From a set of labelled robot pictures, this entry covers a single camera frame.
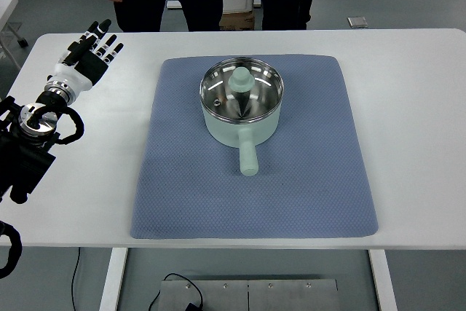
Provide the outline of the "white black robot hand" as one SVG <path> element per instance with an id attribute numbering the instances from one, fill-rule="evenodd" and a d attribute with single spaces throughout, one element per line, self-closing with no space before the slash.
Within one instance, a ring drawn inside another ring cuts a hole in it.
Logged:
<path id="1" fill-rule="evenodd" d="M 75 101 L 81 92 L 88 91 L 97 84 L 107 71 L 108 63 L 124 47 L 123 43 L 118 43 L 107 53 L 117 39 L 117 36 L 112 34 L 94 50 L 94 53 L 86 53 L 92 46 L 97 45 L 97 39 L 102 39 L 110 26 L 110 19 L 105 19 L 101 23 L 94 21 L 81 35 L 78 43 L 73 42 L 70 45 L 69 54 L 55 64 L 53 75 L 47 79 L 48 92 L 59 95 L 64 101 Z"/>

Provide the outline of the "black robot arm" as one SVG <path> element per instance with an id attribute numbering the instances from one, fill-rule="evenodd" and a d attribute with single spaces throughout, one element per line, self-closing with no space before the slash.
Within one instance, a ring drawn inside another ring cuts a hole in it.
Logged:
<path id="1" fill-rule="evenodd" d="M 47 78 L 35 102 L 1 101 L 1 193 L 23 204 L 55 161 L 54 145 L 67 145 L 84 135 L 84 123 L 72 109 L 79 95 L 94 87 L 123 44 L 104 36 L 111 20 L 95 21 L 72 42 Z"/>

